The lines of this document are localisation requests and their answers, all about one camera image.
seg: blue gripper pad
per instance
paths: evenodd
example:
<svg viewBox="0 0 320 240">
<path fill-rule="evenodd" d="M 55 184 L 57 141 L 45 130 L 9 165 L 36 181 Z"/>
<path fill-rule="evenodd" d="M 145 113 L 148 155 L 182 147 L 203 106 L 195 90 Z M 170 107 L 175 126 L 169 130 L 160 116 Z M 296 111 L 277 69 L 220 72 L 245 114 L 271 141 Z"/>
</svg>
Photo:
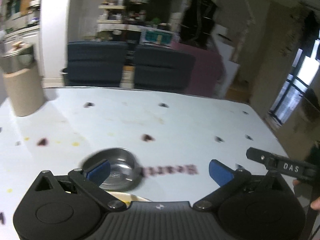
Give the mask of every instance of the blue gripper pad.
<svg viewBox="0 0 320 240">
<path fill-rule="evenodd" d="M 220 187 L 227 184 L 234 178 L 233 170 L 217 160 L 210 161 L 209 174 Z"/>
<path fill-rule="evenodd" d="M 100 186 L 110 175 L 110 162 L 103 159 L 84 171 L 84 176 Z"/>
</svg>

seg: baseboard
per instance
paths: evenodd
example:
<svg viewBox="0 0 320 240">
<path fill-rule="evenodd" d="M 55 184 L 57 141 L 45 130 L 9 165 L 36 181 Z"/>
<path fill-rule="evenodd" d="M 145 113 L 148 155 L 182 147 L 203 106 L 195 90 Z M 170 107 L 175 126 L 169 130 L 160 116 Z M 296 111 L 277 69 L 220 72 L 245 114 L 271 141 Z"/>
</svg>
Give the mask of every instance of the baseboard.
<svg viewBox="0 0 320 240">
<path fill-rule="evenodd" d="M 43 78 L 42 82 L 44 84 L 46 84 L 46 83 L 63 83 L 63 79 L 62 79 L 62 77 L 59 77 L 59 78 Z"/>
</svg>

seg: screw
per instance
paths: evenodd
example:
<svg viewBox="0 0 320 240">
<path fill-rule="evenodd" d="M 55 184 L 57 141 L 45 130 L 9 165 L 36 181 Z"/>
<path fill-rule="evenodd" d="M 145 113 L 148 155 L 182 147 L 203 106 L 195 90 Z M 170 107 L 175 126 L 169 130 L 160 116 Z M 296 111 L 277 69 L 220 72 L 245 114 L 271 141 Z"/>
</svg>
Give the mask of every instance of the screw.
<svg viewBox="0 0 320 240">
<path fill-rule="evenodd" d="M 197 208 L 200 208 L 200 209 L 208 209 L 212 206 L 211 202 L 207 200 L 198 201 L 195 205 Z"/>
<path fill-rule="evenodd" d="M 120 200 L 111 200 L 108 202 L 108 207 L 112 209 L 117 209 L 123 206 L 123 202 Z"/>
</svg>

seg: human hand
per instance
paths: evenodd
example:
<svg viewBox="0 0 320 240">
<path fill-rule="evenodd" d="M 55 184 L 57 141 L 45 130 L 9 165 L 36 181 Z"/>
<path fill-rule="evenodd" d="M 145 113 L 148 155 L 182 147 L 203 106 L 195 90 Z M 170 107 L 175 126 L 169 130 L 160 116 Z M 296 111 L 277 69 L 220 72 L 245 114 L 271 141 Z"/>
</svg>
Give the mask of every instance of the human hand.
<svg viewBox="0 0 320 240">
<path fill-rule="evenodd" d="M 293 184 L 294 186 L 297 186 L 299 183 L 300 183 L 300 181 L 298 181 L 297 179 L 294 179 L 294 180 L 292 181 L 292 184 Z M 315 201 L 313 201 L 313 202 L 310 204 L 310 207 L 311 207 L 312 209 L 314 209 L 314 210 L 320 211 L 320 197 L 317 198 Z"/>
</svg>

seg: chair backrest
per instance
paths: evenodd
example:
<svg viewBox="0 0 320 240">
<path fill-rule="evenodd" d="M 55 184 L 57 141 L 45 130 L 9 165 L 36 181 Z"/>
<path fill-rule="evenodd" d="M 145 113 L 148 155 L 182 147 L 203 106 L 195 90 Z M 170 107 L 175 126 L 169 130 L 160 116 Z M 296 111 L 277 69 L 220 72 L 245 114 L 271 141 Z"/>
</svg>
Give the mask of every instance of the chair backrest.
<svg viewBox="0 0 320 240">
<path fill-rule="evenodd" d="M 183 92 L 195 57 L 173 49 L 139 45 L 133 63 L 135 88 Z"/>
<path fill-rule="evenodd" d="M 68 79 L 79 83 L 110 83 L 118 86 L 126 54 L 126 42 L 70 42 Z"/>
</svg>

